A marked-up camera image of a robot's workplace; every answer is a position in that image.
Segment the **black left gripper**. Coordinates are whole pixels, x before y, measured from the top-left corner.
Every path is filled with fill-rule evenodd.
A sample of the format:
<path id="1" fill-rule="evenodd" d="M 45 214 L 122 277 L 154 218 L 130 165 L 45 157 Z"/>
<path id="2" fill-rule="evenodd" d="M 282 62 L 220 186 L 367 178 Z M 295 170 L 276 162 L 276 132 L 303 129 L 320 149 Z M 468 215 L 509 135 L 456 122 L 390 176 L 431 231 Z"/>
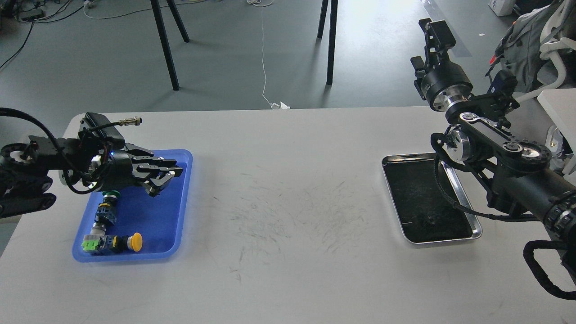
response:
<path id="1" fill-rule="evenodd" d="M 136 164 L 134 178 L 132 165 Z M 119 191 L 139 185 L 150 197 L 159 195 L 173 178 L 183 172 L 176 160 L 156 157 L 152 150 L 130 143 L 126 144 L 126 152 L 115 150 L 107 166 L 108 169 L 101 173 L 103 180 L 96 186 L 96 191 Z"/>

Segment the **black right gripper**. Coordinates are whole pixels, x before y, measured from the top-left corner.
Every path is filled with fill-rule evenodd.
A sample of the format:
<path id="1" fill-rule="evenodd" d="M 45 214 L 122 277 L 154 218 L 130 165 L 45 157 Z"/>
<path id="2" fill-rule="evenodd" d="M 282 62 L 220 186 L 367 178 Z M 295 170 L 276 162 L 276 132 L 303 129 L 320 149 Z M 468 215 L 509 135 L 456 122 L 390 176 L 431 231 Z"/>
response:
<path id="1" fill-rule="evenodd" d="M 411 57 L 415 70 L 414 86 L 422 100 L 437 112 L 445 112 L 455 103 L 468 100 L 473 85 L 460 65 L 450 61 L 448 50 L 455 38 L 445 20 L 419 20 L 424 32 L 424 56 Z"/>

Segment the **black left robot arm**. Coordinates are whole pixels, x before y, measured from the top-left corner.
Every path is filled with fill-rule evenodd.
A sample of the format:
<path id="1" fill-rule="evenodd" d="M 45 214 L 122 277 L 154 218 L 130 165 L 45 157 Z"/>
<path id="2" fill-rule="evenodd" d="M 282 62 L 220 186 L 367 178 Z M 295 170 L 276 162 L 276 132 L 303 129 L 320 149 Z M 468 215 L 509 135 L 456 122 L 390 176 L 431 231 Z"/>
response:
<path id="1" fill-rule="evenodd" d="M 29 121 L 45 137 L 29 136 L 28 143 L 14 143 L 1 149 L 1 217 L 24 215 L 50 208 L 56 196 L 50 170 L 59 170 L 68 188 L 81 182 L 85 194 L 143 187 L 151 197 L 179 177 L 183 169 L 176 160 L 156 157 L 151 150 L 127 143 L 118 126 L 142 123 L 140 117 L 111 122 L 105 115 L 88 112 L 81 119 L 76 138 L 56 138 L 37 119 L 16 109 L 2 108 L 1 115 Z"/>

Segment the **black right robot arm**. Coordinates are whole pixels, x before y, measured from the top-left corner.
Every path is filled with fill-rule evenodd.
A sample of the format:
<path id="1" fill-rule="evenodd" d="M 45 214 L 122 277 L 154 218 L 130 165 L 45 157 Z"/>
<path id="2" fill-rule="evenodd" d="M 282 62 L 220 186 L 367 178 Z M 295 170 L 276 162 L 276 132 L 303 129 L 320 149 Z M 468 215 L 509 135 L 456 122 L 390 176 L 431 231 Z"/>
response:
<path id="1" fill-rule="evenodd" d="M 449 59 L 455 38 L 446 21 L 424 18 L 424 57 L 412 57 L 415 87 L 431 109 L 445 113 L 449 123 L 444 133 L 431 135 L 435 163 L 471 172 L 487 192 L 487 205 L 501 215 L 493 220 L 518 223 L 539 221 L 551 240 L 525 244 L 524 260 L 547 293 L 574 300 L 552 283 L 535 260 L 537 249 L 562 251 L 562 265 L 575 274 L 575 186 L 549 168 L 552 154 L 546 146 L 513 135 L 505 115 L 519 104 L 513 98 L 516 78 L 499 72 L 492 90 L 475 96 L 473 85 L 460 65 Z"/>

